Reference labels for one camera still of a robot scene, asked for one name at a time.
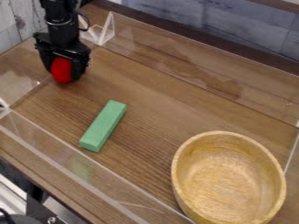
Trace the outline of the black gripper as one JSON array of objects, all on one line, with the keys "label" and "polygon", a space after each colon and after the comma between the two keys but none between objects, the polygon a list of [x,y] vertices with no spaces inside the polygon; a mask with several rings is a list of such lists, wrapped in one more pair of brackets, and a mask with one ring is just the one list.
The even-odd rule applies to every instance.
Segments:
[{"label": "black gripper", "polygon": [[80,27],[77,20],[53,23],[45,21],[47,32],[36,32],[35,48],[41,57],[47,71],[51,71],[53,58],[61,56],[71,60],[71,78],[76,81],[89,66],[89,48],[80,41]]}]

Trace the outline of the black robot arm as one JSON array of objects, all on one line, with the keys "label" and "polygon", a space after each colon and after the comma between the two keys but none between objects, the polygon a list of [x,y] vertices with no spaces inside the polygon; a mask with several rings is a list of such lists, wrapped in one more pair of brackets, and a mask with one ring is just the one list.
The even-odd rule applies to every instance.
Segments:
[{"label": "black robot arm", "polygon": [[36,32],[35,48],[41,63],[55,81],[60,84],[76,81],[89,65],[91,49],[80,41],[80,16],[77,0],[40,0],[44,8],[47,32]]}]

